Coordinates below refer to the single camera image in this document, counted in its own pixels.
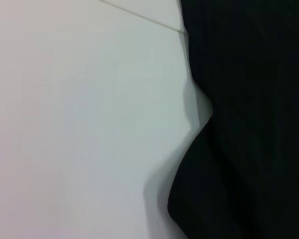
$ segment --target white wall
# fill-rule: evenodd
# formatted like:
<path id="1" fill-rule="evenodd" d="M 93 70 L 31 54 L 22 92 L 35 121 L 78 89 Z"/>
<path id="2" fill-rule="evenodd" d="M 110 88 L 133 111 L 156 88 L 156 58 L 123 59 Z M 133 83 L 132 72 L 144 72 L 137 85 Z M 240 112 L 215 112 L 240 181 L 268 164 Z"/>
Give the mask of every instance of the white wall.
<path id="1" fill-rule="evenodd" d="M 0 239 L 184 238 L 166 200 L 210 113 L 177 32 L 97 0 L 0 0 Z"/>

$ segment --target dark garment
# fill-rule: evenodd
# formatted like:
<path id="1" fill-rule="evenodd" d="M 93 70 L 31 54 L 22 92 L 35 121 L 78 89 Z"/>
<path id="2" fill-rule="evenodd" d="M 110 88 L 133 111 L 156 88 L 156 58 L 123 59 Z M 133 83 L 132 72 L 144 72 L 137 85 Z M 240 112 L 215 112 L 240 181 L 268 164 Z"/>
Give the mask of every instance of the dark garment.
<path id="1" fill-rule="evenodd" d="M 189 239 L 299 239 L 299 0 L 182 0 L 214 114 L 168 201 Z"/>

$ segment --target black fabric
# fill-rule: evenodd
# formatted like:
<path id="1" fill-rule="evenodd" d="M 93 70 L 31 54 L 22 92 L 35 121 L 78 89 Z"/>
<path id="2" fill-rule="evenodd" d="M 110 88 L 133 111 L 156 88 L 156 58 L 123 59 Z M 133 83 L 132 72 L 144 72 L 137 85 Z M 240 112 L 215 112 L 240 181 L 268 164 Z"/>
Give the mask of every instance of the black fabric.
<path id="1" fill-rule="evenodd" d="M 168 211 L 189 239 L 299 239 L 299 0 L 182 0 L 214 114 Z"/>

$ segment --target white surface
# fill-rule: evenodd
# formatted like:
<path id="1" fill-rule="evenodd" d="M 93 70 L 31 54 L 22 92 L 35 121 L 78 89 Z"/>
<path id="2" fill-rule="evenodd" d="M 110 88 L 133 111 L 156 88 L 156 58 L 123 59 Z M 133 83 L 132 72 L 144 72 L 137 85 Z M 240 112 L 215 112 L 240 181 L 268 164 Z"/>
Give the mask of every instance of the white surface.
<path id="1" fill-rule="evenodd" d="M 99 1 L 0 0 L 0 239 L 184 238 L 167 196 L 210 106 L 183 48 Z"/>
<path id="2" fill-rule="evenodd" d="M 184 32 L 180 0 L 104 0 Z"/>

